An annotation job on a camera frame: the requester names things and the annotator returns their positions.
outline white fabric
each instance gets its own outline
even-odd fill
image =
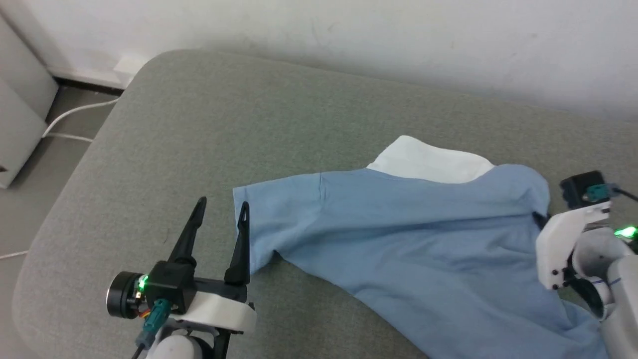
[[[404,135],[367,168],[403,178],[465,183],[481,177],[493,167],[486,158],[474,153],[430,146]]]

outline black cable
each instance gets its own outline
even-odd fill
[[[137,359],[140,356],[140,354],[142,354],[143,350],[144,350],[144,346],[137,347],[137,350],[135,351],[135,354],[133,354],[131,359]]]
[[[633,195],[633,194],[631,194],[631,193],[627,192],[626,190],[622,190],[622,189],[620,189],[620,188],[614,188],[614,192],[619,193],[619,194],[621,194],[621,195],[624,195],[625,197],[627,197],[627,198],[631,198],[631,199],[633,199],[634,201],[638,202],[638,196]]]

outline white cable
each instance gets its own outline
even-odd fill
[[[107,106],[107,105],[110,105],[112,103],[116,103],[118,100],[119,100],[119,97],[116,98],[115,100],[111,100],[111,101],[107,101],[107,102],[100,102],[100,103],[92,103],[91,105],[75,107],[74,109],[68,110],[65,113],[61,114],[60,116],[56,117],[56,119],[51,122],[51,124],[44,131],[44,134],[42,135],[42,138],[45,138],[48,135],[48,133],[51,131],[53,126],[55,126],[58,122],[60,122],[66,116],[69,116],[70,114],[78,112],[78,111],[82,111],[82,110],[86,110],[86,109],[92,109],[94,107]]]
[[[80,140],[80,141],[86,141],[86,142],[93,142],[92,139],[88,138],[88,137],[82,137],[82,136],[76,136],[76,135],[68,135],[68,134],[59,134],[57,132],[49,132],[48,134],[46,134],[47,137],[60,137],[63,139],[72,139],[72,140]]]
[[[27,252],[28,252],[28,250],[25,250],[23,252],[16,252],[16,253],[7,254],[5,256],[0,256],[0,261],[3,260],[3,259],[11,258],[11,257],[22,256],[24,254],[27,254]]]

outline black baseboard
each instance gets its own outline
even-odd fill
[[[86,82],[63,79],[62,77],[54,77],[53,79],[60,86],[67,86],[70,88],[78,88],[78,89],[84,89],[88,91],[95,91],[95,92],[105,93],[107,95],[121,96],[122,93],[124,92],[123,89],[116,89],[116,88],[110,88],[108,86],[88,84]]]

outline blue shirt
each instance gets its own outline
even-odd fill
[[[607,358],[598,321],[538,281],[532,213],[547,183],[521,165],[461,184],[371,169],[234,189],[251,206],[251,272],[274,251],[358,298],[437,358]]]

